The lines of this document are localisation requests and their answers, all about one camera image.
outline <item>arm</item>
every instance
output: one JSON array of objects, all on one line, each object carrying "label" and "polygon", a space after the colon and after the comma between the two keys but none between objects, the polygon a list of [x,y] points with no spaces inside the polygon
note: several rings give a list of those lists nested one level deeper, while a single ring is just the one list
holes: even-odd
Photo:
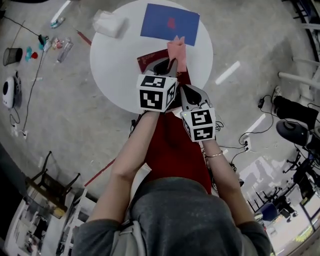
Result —
[{"label": "arm", "polygon": [[137,171],[144,164],[158,118],[158,112],[147,112],[142,116],[115,159],[105,191],[88,221],[110,219],[123,222],[130,202],[132,183]]},{"label": "arm", "polygon": [[[221,152],[215,140],[206,140],[202,143],[207,156]],[[238,178],[225,156],[221,154],[208,159],[219,196],[229,206],[235,225],[255,221],[254,215],[242,195]]]}]

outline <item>pink paper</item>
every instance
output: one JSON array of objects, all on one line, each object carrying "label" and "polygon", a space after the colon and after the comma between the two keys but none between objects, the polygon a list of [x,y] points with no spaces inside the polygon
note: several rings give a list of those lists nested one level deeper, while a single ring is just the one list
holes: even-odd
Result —
[{"label": "pink paper", "polygon": [[179,37],[176,36],[173,41],[168,42],[166,45],[170,59],[169,66],[171,61],[176,59],[178,61],[177,72],[187,72],[185,37],[183,36],[179,39]]}]

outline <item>concrete floor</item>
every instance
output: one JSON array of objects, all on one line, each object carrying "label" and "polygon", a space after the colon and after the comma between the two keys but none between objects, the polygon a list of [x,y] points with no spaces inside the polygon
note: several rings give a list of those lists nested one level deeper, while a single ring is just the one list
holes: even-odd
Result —
[{"label": "concrete floor", "polygon": [[[65,22],[57,29],[50,29],[51,18],[64,2],[51,0],[39,4],[9,4],[8,17],[19,23],[25,21],[24,26],[50,38],[70,37],[74,46],[63,63],[56,63],[56,50],[51,49],[44,56],[38,74],[43,81],[36,82],[29,105],[27,140],[21,133],[18,137],[11,135],[9,111],[0,104],[0,142],[28,176],[39,171],[40,159],[51,150],[53,158],[48,163],[49,171],[58,175],[58,179],[65,184],[79,172],[81,177],[77,186],[81,187],[117,156],[128,138],[131,120],[137,115],[120,109],[98,89],[90,69],[90,46],[77,35],[75,29],[92,40],[95,31],[91,19],[97,10],[112,12],[129,1],[74,2],[64,15]],[[291,100],[299,98],[299,84],[280,81],[278,72],[312,77],[312,67],[291,60],[292,56],[313,60],[307,35],[299,27],[300,22],[292,19],[294,12],[290,3],[280,0],[175,2],[199,13],[209,32],[214,62],[204,89],[225,125],[217,133],[217,141],[221,145],[239,147],[239,136],[262,115],[257,108],[260,97],[272,94],[275,85],[281,85],[284,96]],[[11,46],[18,30],[19,26],[11,21],[0,21],[0,52]],[[14,47],[25,51],[28,46],[40,53],[37,37],[22,28]],[[225,82],[216,85],[216,78],[236,61],[240,61],[240,68]],[[39,60],[26,62],[22,59],[20,64],[0,69],[2,82],[15,70],[21,76],[23,101],[17,109],[21,123],[26,117],[27,100],[38,64]],[[269,107],[266,104],[264,110],[270,111]],[[267,115],[256,131],[265,130],[270,123],[271,117]],[[279,175],[284,160],[293,154],[293,144],[281,139],[275,126],[264,134],[253,134],[251,144],[252,152],[241,154],[234,161],[240,175],[248,176],[253,172],[252,164],[264,166],[262,162],[265,161],[271,170],[268,173],[260,171],[261,178],[258,174],[256,178],[262,181],[269,177],[270,182],[261,182],[261,185],[279,182],[283,178]],[[229,149],[226,157],[231,160],[240,151]],[[88,186],[94,196],[99,196],[103,191],[108,173],[104,172]],[[254,184],[256,188],[255,180],[245,184],[245,194]]]}]

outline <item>bracelet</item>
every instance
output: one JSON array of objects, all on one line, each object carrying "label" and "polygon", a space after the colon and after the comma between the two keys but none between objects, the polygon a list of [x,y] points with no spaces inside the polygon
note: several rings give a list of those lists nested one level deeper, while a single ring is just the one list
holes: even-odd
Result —
[{"label": "bracelet", "polygon": [[224,152],[221,150],[221,152],[219,154],[214,154],[214,155],[207,155],[207,158],[215,158],[217,156],[221,156]]}]

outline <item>gray shirt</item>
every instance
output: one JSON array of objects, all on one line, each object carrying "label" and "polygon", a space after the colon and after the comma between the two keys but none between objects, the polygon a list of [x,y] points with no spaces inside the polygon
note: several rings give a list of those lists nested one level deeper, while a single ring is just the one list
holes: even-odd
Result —
[{"label": "gray shirt", "polygon": [[[140,223],[147,256],[269,256],[271,244],[255,222],[235,226],[227,204],[196,181],[169,177],[143,184],[130,207]],[[120,223],[80,226],[73,256],[109,256]]]}]

